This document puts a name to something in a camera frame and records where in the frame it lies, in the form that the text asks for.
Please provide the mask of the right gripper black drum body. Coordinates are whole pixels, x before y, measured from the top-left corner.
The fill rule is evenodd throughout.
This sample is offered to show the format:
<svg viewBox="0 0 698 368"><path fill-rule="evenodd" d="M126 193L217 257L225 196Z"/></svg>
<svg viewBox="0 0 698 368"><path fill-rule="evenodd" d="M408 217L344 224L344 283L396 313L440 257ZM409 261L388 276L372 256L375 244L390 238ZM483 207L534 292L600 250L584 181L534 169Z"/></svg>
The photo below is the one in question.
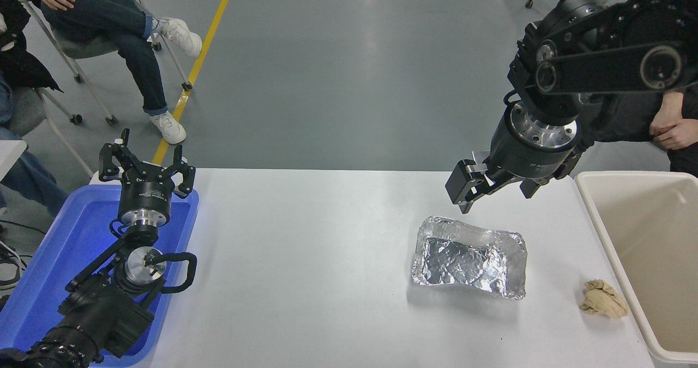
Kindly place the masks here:
<svg viewBox="0 0 698 368"><path fill-rule="evenodd" d="M485 175L491 181L511 177L537 179L555 172L576 146L576 123L564 125L551 134L538 134L561 144L544 146L539 142L523 139L503 117L491 140L490 154L485 162Z"/></svg>

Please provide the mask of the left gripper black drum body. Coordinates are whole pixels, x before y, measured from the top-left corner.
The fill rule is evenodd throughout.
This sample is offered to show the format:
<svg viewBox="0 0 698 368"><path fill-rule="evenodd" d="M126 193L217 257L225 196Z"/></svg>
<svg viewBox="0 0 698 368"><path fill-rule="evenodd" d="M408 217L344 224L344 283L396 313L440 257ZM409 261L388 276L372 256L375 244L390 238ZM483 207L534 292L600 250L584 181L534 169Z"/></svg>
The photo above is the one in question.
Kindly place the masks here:
<svg viewBox="0 0 698 368"><path fill-rule="evenodd" d="M152 210L169 216L174 184L164 170L155 164L144 164L139 170L133 166L124 167L119 203L120 216L136 210Z"/></svg>

